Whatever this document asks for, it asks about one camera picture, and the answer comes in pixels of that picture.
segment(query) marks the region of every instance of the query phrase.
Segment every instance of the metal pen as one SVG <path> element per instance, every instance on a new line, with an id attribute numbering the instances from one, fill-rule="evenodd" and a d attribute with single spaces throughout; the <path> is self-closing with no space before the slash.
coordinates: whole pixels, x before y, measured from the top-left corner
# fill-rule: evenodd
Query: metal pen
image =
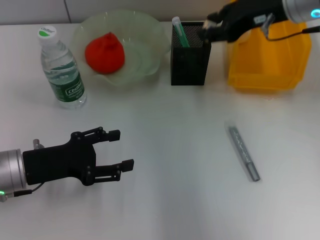
<path id="1" fill-rule="evenodd" d="M 244 141 L 242 140 L 242 137 L 241 137 L 238 129 L 235 126 L 229 126 L 228 130 L 229 130 L 231 138 L 235 144 L 235 147 L 238 150 L 240 157 L 241 157 L 243 163 L 245 164 L 245 167 L 248 170 L 252 180 L 254 182 L 259 181 L 260 180 L 259 173 L 256 169 L 254 162 L 252 161 L 251 156 L 249 155 L 249 152 L 245 146 Z"/>

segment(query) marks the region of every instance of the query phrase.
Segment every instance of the robotic arm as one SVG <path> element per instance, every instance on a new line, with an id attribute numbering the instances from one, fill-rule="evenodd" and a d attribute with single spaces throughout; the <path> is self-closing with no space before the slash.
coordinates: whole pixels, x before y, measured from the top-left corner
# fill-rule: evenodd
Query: robotic arm
<path id="1" fill-rule="evenodd" d="M 294 23 L 320 18 L 319 0 L 238 0 L 207 16 L 198 33 L 206 42 L 235 42 L 250 29 L 261 27 L 272 16 L 271 23 L 291 20 Z M 317 33 L 319 27 L 301 33 Z"/>
<path id="2" fill-rule="evenodd" d="M 121 173 L 132 171 L 134 160 L 96 166 L 93 144 L 120 139 L 120 131 L 108 133 L 102 127 L 85 132 L 73 132 L 70 141 L 60 146 L 44 148 L 33 141 L 34 150 L 21 154 L 20 149 L 0 152 L 0 202 L 10 197 L 32 194 L 45 182 L 73 177 L 85 186 L 120 181 Z M 33 190 L 26 185 L 40 184 Z"/>

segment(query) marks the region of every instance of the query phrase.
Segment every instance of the marker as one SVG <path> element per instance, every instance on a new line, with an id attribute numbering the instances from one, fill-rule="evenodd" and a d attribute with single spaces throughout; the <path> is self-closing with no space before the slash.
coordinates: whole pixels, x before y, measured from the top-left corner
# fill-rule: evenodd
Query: marker
<path id="1" fill-rule="evenodd" d="M 190 48 L 187 36 L 184 31 L 184 28 L 181 25 L 180 18 L 178 16 L 175 16 L 174 18 L 172 18 L 172 24 L 174 26 L 175 32 L 178 36 L 178 39 L 181 43 L 181 46 L 184 48 Z"/>
<path id="2" fill-rule="evenodd" d="M 251 156 L 249 155 L 249 152 L 245 146 L 244 141 L 242 140 L 242 137 L 240 136 L 240 133 L 238 132 L 238 129 L 235 126 L 229 126 L 228 130 L 236 146 L 236 149 L 238 150 L 240 157 L 243 163 L 245 164 L 246 169 L 248 170 L 252 180 L 254 182 L 259 181 L 260 180 L 259 173 L 256 169 L 254 162 L 251 159 Z"/>

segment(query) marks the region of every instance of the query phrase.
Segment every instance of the green pen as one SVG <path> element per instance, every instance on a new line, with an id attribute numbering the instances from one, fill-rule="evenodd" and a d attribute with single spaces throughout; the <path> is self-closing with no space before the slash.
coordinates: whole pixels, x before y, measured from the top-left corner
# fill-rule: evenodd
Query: green pen
<path id="1" fill-rule="evenodd" d="M 178 16 L 175 16 L 174 18 L 172 18 L 172 24 L 174 26 L 175 32 L 179 38 L 179 41 L 180 41 L 182 47 L 190 48 L 188 39 L 187 39 L 185 31 L 184 31 L 184 28 L 181 25 L 180 18 Z"/>

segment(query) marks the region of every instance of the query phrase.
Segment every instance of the yellow plastic bin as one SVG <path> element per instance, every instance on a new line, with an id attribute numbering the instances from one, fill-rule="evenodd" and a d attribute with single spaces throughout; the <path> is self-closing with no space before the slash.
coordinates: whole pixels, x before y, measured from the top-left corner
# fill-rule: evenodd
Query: yellow plastic bin
<path id="1" fill-rule="evenodd" d="M 306 27 L 290 21 L 275 23 L 269 37 L 281 38 Z M 293 89 L 303 79 L 311 46 L 308 34 L 268 41 L 260 28 L 252 29 L 246 41 L 228 44 L 228 84 L 239 90 Z"/>

